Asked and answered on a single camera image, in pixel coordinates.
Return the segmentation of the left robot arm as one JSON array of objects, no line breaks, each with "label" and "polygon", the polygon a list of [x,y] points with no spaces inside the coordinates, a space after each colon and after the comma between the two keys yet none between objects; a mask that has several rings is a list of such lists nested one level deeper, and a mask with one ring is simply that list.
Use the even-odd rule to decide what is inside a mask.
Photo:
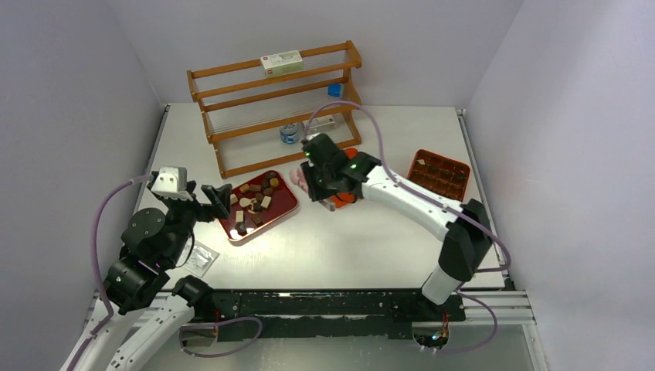
[{"label": "left robot arm", "polygon": [[133,335],[136,321],[145,313],[163,286],[168,271],[177,268],[186,244],[195,242],[196,223],[225,220],[231,211],[232,186],[202,185],[209,203],[200,203],[194,194],[195,182],[174,181],[163,185],[165,177],[137,177],[112,190],[139,182],[164,203],[167,212],[147,208],[135,213],[121,235],[123,246],[118,260],[105,276],[97,263],[97,229],[91,233],[92,264],[100,294],[98,308],[62,368],[64,370],[139,370],[172,336],[191,319],[201,322],[214,309],[211,288],[193,276],[182,278],[159,313],[148,319]]}]

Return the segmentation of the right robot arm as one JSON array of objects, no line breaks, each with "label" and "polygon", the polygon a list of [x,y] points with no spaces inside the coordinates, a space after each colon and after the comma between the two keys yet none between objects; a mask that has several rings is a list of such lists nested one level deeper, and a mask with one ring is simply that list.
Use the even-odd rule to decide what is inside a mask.
[{"label": "right robot arm", "polygon": [[353,158],[326,134],[302,140],[306,160],[300,165],[313,201],[339,193],[367,199],[394,209],[428,230],[440,243],[436,267],[422,284],[417,311],[427,320],[446,310],[446,300],[470,281],[493,240],[484,205],[435,196],[408,179],[386,171],[382,161],[365,152]]}]

